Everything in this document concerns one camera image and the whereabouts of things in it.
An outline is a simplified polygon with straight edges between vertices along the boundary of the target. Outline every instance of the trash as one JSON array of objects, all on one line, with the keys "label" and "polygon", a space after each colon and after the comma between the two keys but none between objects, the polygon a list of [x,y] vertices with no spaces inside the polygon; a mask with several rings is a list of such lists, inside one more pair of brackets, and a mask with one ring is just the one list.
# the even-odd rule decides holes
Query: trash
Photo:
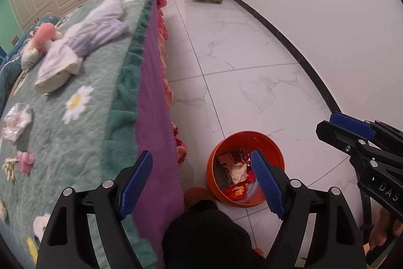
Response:
[{"label": "trash", "polygon": [[255,184],[251,184],[256,180],[250,166],[251,154],[249,148],[241,148],[239,152],[227,152],[216,158],[214,176],[217,185],[231,200],[250,198],[256,191]]},{"label": "trash", "polygon": [[16,103],[4,117],[1,137],[15,143],[32,121],[32,108],[25,103]]}]

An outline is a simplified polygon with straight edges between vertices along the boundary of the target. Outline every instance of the pink stuffed animal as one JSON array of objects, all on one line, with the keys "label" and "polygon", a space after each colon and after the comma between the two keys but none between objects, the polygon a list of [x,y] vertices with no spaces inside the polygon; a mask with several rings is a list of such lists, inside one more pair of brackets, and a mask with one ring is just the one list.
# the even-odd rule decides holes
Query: pink stuffed animal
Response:
[{"label": "pink stuffed animal", "polygon": [[32,38],[32,47],[39,51],[40,57],[46,53],[45,42],[54,40],[55,34],[56,27],[52,23],[43,23],[36,29]]},{"label": "pink stuffed animal", "polygon": [[52,23],[42,23],[33,35],[33,38],[23,49],[21,58],[21,68],[23,70],[33,67],[40,58],[45,56],[45,43],[49,40],[55,41],[63,38],[63,35],[56,30]]}]

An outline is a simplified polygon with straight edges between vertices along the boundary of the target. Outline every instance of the blue gripper pad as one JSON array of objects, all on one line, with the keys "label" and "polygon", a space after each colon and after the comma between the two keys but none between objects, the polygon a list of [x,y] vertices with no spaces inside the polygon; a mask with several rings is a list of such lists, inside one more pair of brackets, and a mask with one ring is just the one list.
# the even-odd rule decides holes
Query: blue gripper pad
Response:
[{"label": "blue gripper pad", "polygon": [[133,212],[151,174],[152,166],[152,155],[150,152],[147,152],[120,195],[120,208],[118,210],[120,220],[125,219],[127,215]]},{"label": "blue gripper pad", "polygon": [[283,202],[283,191],[267,166],[265,159],[257,150],[252,152],[251,165],[270,211],[283,220],[287,214]]},{"label": "blue gripper pad", "polygon": [[356,133],[365,139],[374,140],[375,138],[375,133],[372,131],[369,124],[347,115],[336,112],[330,116],[329,121],[330,123]]}]

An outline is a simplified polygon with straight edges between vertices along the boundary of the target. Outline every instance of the candy wrapper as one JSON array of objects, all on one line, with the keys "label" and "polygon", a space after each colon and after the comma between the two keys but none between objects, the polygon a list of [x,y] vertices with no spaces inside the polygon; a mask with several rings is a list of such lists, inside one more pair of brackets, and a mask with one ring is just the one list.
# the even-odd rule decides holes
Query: candy wrapper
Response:
[{"label": "candy wrapper", "polygon": [[248,168],[251,168],[251,157],[252,157],[252,151],[250,148],[244,148],[242,147],[239,150],[239,155],[241,157],[241,161],[247,165]]},{"label": "candy wrapper", "polygon": [[16,103],[4,117],[1,137],[15,143],[32,121],[32,108],[25,103]]}]

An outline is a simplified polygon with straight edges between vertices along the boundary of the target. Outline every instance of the orange trash can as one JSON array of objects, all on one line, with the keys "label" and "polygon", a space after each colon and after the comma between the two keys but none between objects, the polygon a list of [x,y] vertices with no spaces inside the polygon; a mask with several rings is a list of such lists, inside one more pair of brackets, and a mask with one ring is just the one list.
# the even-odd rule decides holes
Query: orange trash can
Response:
[{"label": "orange trash can", "polygon": [[272,165],[278,166],[283,170],[285,169],[284,158],[276,143],[265,134],[257,131],[239,131],[234,133],[220,142],[211,152],[206,170],[207,187],[218,200],[225,204],[238,208],[250,208],[265,202],[265,198],[260,187],[245,203],[235,202],[227,198],[227,196],[225,196],[225,194],[218,187],[213,171],[214,160],[217,156],[231,151],[238,151],[241,147],[248,147],[252,151],[260,148]]}]

